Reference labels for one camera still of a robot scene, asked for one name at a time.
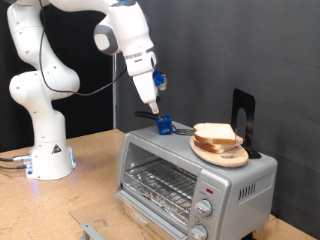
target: bread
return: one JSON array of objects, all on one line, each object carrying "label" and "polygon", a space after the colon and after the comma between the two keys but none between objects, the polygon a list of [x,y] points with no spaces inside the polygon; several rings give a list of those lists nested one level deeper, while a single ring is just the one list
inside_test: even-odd
[{"label": "bread", "polygon": [[[239,136],[237,136],[238,144],[236,144],[236,147],[241,145],[243,143],[243,139]],[[223,153],[225,151],[229,151],[234,148],[234,144],[211,144],[211,143],[201,143],[198,140],[194,139],[194,145],[196,145],[198,148],[201,148],[203,150],[207,150],[209,152],[213,153]]]},{"label": "bread", "polygon": [[234,144],[235,133],[226,123],[198,123],[194,127],[194,136],[200,143]]},{"label": "bread", "polygon": [[233,149],[233,147],[229,148],[220,148],[220,149],[212,149],[208,147],[208,143],[201,143],[197,141],[196,139],[194,140],[194,145],[197,146],[198,148],[201,148],[203,150],[212,152],[212,153],[224,153],[225,151]]}]

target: toaster oven rack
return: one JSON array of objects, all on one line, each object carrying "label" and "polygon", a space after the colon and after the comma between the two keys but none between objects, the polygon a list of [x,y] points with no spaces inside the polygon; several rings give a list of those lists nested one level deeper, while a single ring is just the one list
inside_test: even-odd
[{"label": "toaster oven rack", "polygon": [[195,175],[163,160],[125,172],[125,183],[158,207],[188,224],[192,197],[197,181]]}]

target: blue clamp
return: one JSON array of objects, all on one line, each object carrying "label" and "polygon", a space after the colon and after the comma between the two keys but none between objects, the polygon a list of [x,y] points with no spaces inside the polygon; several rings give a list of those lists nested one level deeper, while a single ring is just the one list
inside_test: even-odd
[{"label": "blue clamp", "polygon": [[162,118],[163,119],[156,121],[160,135],[172,133],[173,127],[170,114],[163,115]]},{"label": "blue clamp", "polygon": [[158,70],[153,72],[153,80],[157,87],[164,84],[164,77],[158,72]]}]

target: toaster oven knob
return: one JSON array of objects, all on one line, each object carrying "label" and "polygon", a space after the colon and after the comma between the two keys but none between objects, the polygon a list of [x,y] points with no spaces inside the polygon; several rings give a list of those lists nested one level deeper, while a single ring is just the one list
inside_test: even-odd
[{"label": "toaster oven knob", "polygon": [[198,225],[191,230],[192,240],[206,240],[208,237],[207,230],[202,225]]},{"label": "toaster oven knob", "polygon": [[196,203],[195,209],[204,217],[210,216],[212,212],[211,204],[207,200],[201,200],[200,202]]}]

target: wooden plate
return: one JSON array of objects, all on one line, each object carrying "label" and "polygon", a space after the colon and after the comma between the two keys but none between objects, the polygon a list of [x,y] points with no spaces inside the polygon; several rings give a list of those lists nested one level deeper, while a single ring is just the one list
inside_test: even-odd
[{"label": "wooden plate", "polygon": [[247,151],[238,146],[235,149],[236,158],[232,158],[233,150],[224,152],[224,153],[212,153],[201,148],[198,148],[194,145],[194,136],[190,138],[190,146],[192,150],[203,160],[213,163],[215,165],[223,166],[223,167],[241,167],[247,164],[249,160],[249,156]]}]

